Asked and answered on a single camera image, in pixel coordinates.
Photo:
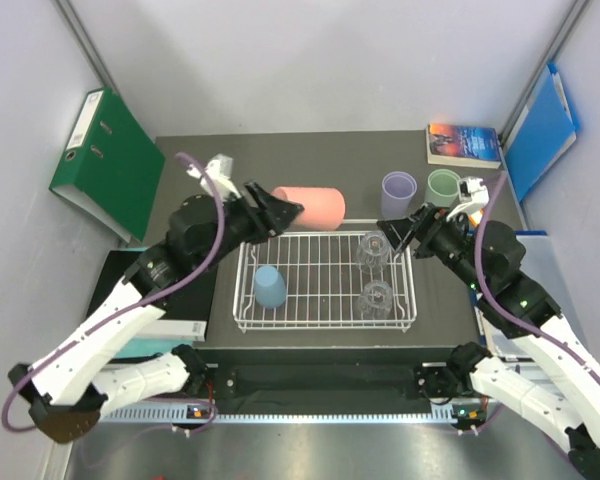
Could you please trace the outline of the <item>purple plastic cup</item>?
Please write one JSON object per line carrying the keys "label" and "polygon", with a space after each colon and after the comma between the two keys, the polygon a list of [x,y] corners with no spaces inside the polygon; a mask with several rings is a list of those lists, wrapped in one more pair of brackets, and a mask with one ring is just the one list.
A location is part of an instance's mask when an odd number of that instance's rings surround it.
{"label": "purple plastic cup", "polygon": [[404,217],[417,193],[416,180],[406,172],[394,171],[383,178],[381,186],[382,216],[387,219]]}

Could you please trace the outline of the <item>pink plastic cup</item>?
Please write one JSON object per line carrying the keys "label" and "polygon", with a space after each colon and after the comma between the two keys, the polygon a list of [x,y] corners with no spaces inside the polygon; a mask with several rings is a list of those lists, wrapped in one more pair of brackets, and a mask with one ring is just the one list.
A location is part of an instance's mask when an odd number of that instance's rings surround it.
{"label": "pink plastic cup", "polygon": [[344,196],[335,188],[277,187],[272,195],[304,207],[304,211],[294,220],[298,227],[332,231],[342,224],[345,217]]}

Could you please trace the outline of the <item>blue plastic cup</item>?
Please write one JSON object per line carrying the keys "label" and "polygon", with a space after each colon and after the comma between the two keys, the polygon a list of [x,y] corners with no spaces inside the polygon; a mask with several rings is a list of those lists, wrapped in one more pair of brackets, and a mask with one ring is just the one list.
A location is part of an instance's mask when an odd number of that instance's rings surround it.
{"label": "blue plastic cup", "polygon": [[254,275],[254,295],[264,308],[278,308],[286,301],[287,288],[282,274],[272,265],[260,266]]}

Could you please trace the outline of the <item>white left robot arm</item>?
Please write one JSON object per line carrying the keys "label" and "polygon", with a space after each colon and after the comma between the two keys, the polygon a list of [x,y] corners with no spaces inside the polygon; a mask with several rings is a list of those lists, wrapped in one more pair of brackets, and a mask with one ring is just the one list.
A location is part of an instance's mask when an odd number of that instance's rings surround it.
{"label": "white left robot arm", "polygon": [[302,205],[282,200],[256,182],[244,194],[207,194],[184,200],[171,214],[165,238],[144,250],[101,305],[58,347],[8,373],[12,389],[3,427],[16,398],[28,403],[34,429],[58,444],[86,435],[113,411],[165,394],[196,399],[208,382],[198,351],[181,344],[124,368],[107,364],[145,326],[161,319],[176,292],[213,269],[244,243],[260,244],[288,230]]}

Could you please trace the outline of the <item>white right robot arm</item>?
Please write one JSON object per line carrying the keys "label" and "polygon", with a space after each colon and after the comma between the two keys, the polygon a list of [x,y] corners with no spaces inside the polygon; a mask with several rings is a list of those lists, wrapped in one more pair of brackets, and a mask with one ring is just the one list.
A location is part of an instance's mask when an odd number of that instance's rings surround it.
{"label": "white right robot arm", "polygon": [[554,298],[522,271],[526,249],[515,231],[488,218],[469,231],[467,221],[430,203],[377,226],[395,252],[416,241],[416,258],[438,259],[476,293],[483,318],[529,355],[555,389],[527,380],[474,342],[449,355],[452,378],[539,429],[583,478],[600,479],[600,365]]}

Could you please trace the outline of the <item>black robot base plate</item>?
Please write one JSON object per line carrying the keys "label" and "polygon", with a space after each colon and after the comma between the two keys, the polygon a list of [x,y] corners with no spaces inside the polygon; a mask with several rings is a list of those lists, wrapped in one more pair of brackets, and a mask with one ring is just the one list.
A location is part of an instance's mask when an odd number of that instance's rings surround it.
{"label": "black robot base plate", "polygon": [[470,393],[446,366],[449,348],[200,348],[214,397],[298,392],[392,393],[404,399],[451,399]]}

